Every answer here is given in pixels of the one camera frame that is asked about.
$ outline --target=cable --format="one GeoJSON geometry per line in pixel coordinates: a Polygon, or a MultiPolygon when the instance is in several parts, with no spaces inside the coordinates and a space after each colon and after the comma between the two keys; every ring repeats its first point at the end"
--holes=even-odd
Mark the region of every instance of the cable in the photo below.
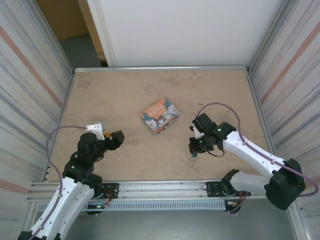
{"type": "Polygon", "coordinates": [[[34,239],[34,237],[40,232],[40,230],[44,227],[44,225],[46,224],[46,222],[48,221],[48,219],[51,217],[52,213],[55,211],[59,201],[60,201],[60,196],[62,193],[62,189],[63,189],[63,183],[62,183],[62,176],[61,173],[59,171],[59,169],[57,168],[57,166],[51,161],[50,156],[49,156],[49,141],[51,139],[51,137],[53,136],[53,134],[60,130],[60,129],[67,129],[67,128],[74,128],[74,129],[87,129],[85,126],[74,126],[74,125],[67,125],[67,126],[60,126],[55,128],[54,130],[52,130],[52,132],[50,132],[49,136],[46,139],[46,143],[45,143],[45,154],[46,154],[46,158],[48,160],[48,164],[50,164],[54,170],[56,171],[56,173],[58,174],[58,178],[59,178],[59,193],[58,193],[58,197],[55,200],[55,203],[52,207],[52,209],[50,210],[49,214],[46,216],[46,218],[43,220],[43,222],[41,223],[40,227],[34,232],[34,234],[29,237],[28,240],[32,240],[34,239]]]}
{"type": "Polygon", "coordinates": [[[241,202],[239,204],[237,204],[237,206],[234,209],[232,209],[231,211],[228,211],[228,213],[232,214],[234,211],[236,211],[238,208],[240,208],[241,205],[244,204],[247,196],[248,196],[248,192],[245,192],[245,195],[244,195],[243,199],[241,200],[241,202]]]}
{"type": "Polygon", "coordinates": [[[221,158],[221,157],[223,157],[223,156],[225,155],[225,150],[222,149],[221,151],[223,152],[223,154],[222,154],[221,156],[218,156],[218,155],[215,155],[215,154],[209,152],[208,150],[206,150],[206,152],[207,152],[208,154],[210,154],[211,156],[214,156],[214,157],[218,157],[218,158],[221,158]]]}
{"type": "Polygon", "coordinates": [[[239,192],[239,197],[240,197],[240,201],[242,201],[243,197],[244,197],[243,194],[242,194],[242,191],[239,192]]]}
{"type": "Polygon", "coordinates": [[[107,195],[107,192],[106,192],[106,191],[109,192],[109,195],[110,195],[109,201],[111,201],[111,199],[114,198],[114,194],[112,193],[112,191],[111,191],[110,189],[104,188],[104,189],[103,189],[103,192],[105,193],[105,195],[106,195],[107,197],[108,197],[108,195],[107,195]]]}
{"type": "MultiPolygon", "coordinates": [[[[199,112],[196,114],[195,117],[197,118],[197,117],[199,116],[199,114],[202,112],[202,110],[205,109],[206,107],[210,106],[210,105],[221,105],[221,106],[224,106],[224,107],[228,108],[231,112],[233,112],[234,115],[236,116],[237,121],[238,121],[238,132],[239,132],[239,136],[240,136],[241,141],[242,141],[248,148],[250,148],[252,151],[254,151],[256,154],[259,154],[261,157],[269,160],[270,162],[273,162],[273,159],[272,159],[272,158],[264,155],[262,152],[260,152],[259,150],[255,149],[253,146],[251,146],[250,144],[248,144],[248,143],[245,141],[244,136],[242,135],[242,132],[241,132],[241,122],[240,122],[239,115],[236,113],[235,110],[233,110],[233,109],[232,109],[230,106],[228,106],[227,104],[224,104],[224,103],[221,103],[221,102],[211,102],[211,103],[208,103],[208,104],[204,105],[204,106],[199,110],[199,112]]],[[[276,164],[276,165],[278,165],[278,166],[280,166],[280,167],[282,167],[282,168],[284,168],[284,169],[286,169],[286,170],[288,170],[288,171],[290,171],[290,172],[292,172],[292,173],[294,173],[294,174],[296,174],[296,175],[298,175],[298,176],[300,176],[300,177],[302,177],[302,178],[304,178],[304,179],[306,179],[307,181],[309,181],[310,183],[313,184],[313,186],[314,186],[314,188],[315,188],[313,192],[306,193],[306,194],[300,194],[299,197],[309,197],[309,196],[312,196],[312,195],[315,195],[315,194],[318,193],[318,191],[319,191],[319,186],[318,186],[317,183],[316,183],[314,180],[312,180],[310,177],[308,177],[308,176],[302,174],[301,172],[298,172],[298,171],[296,171],[296,170],[294,170],[294,169],[292,169],[292,168],[290,168],[290,167],[288,167],[288,166],[286,166],[286,165],[284,165],[284,164],[281,164],[281,163],[279,163],[279,162],[277,162],[277,161],[275,161],[275,162],[273,162],[273,163],[276,164]]]]}

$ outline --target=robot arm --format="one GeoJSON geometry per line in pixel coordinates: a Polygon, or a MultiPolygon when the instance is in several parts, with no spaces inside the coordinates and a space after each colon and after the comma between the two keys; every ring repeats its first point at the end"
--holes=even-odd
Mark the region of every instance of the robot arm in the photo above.
{"type": "Polygon", "coordinates": [[[81,135],[77,151],[65,165],[61,193],[59,185],[41,217],[30,231],[21,232],[18,240],[64,240],[85,204],[102,193],[102,177],[93,174],[94,163],[107,150],[119,148],[125,137],[122,131],[104,136],[101,123],[88,125],[86,129],[92,132],[81,135]]]}
{"type": "Polygon", "coordinates": [[[239,156],[260,172],[261,176],[245,174],[238,170],[230,171],[222,178],[223,188],[227,193],[246,191],[266,196],[277,208],[286,210],[305,190],[306,185],[302,177],[275,164],[277,162],[286,165],[301,173],[297,161],[285,161],[244,138],[247,144],[261,153],[258,154],[243,143],[239,132],[230,124],[223,122],[218,126],[203,113],[192,121],[190,129],[195,134],[195,137],[189,139],[189,150],[193,157],[199,153],[213,151],[216,145],[222,151],[226,150],[239,156]]]}

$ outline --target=black mounting plate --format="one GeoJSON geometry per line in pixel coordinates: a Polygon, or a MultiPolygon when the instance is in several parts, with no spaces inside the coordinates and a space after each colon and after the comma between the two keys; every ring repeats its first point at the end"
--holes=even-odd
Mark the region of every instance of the black mounting plate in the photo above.
{"type": "Polygon", "coordinates": [[[99,199],[109,199],[110,195],[106,194],[105,189],[112,192],[112,198],[117,199],[119,194],[119,183],[102,183],[102,196],[99,199]]]}
{"type": "Polygon", "coordinates": [[[206,190],[206,193],[208,195],[208,198],[214,198],[214,197],[240,197],[240,192],[235,191],[233,194],[227,194],[223,187],[221,181],[207,181],[203,186],[203,190],[206,190]]]}

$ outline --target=floor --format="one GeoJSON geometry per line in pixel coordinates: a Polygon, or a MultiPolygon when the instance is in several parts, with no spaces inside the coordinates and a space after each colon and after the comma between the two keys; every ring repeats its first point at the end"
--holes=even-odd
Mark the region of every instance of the floor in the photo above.
{"type": "Polygon", "coordinates": [[[59,43],[74,69],[101,67],[90,35],[68,38],[59,43]]]}
{"type": "MultiPolygon", "coordinates": [[[[107,151],[104,159],[94,165],[94,173],[104,181],[220,179],[232,169],[258,174],[230,152],[223,157],[203,153],[192,158],[188,145],[194,133],[189,126],[199,109],[209,102],[232,106],[240,116],[243,134],[267,149],[243,70],[78,72],[62,125],[86,126],[105,121],[107,132],[123,131],[123,145],[107,151]],[[140,113],[163,98],[180,111],[179,120],[153,136],[140,113]]],[[[232,112],[222,106],[211,106],[205,112],[218,124],[237,125],[232,112]]],[[[81,129],[59,133],[53,162],[60,171],[77,150],[83,133],[81,129]]],[[[58,180],[53,170],[48,180],[58,180]]]]}
{"type": "Polygon", "coordinates": [[[117,211],[81,213],[66,240],[296,240],[287,211],[266,199],[247,199],[241,210],[117,211]]]}

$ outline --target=white wall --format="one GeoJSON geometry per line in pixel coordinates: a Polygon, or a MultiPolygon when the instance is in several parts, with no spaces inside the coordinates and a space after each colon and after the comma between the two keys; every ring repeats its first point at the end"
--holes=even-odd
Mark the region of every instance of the white wall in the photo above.
{"type": "MultiPolygon", "coordinates": [[[[278,155],[320,185],[319,0],[295,1],[252,76],[278,155]]],[[[319,240],[320,192],[297,202],[310,239],[319,240]]]]}
{"type": "Polygon", "coordinates": [[[0,1],[0,240],[16,240],[73,73],[35,1],[0,1]]]}
{"type": "Polygon", "coordinates": [[[248,65],[283,0],[88,0],[111,67],[248,65]]]}

